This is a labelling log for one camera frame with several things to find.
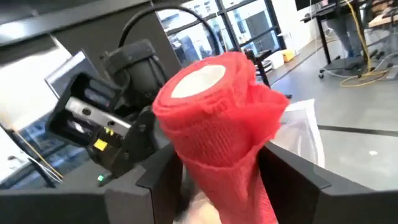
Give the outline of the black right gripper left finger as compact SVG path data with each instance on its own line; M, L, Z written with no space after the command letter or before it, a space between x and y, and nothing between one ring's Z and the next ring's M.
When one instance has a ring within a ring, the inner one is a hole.
M182 163L171 145L102 187L1 191L1 223L172 223Z

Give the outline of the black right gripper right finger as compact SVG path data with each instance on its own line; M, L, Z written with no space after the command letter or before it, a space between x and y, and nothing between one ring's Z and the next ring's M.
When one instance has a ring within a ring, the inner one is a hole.
M397 223L397 191L375 191L273 143L259 170L279 223Z

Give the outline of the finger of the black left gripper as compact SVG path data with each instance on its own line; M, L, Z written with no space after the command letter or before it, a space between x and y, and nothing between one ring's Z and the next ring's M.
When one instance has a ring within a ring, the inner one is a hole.
M146 106L132 123L121 147L111 160L111 173L117 179L133 169L155 152L152 140L155 115L151 106Z

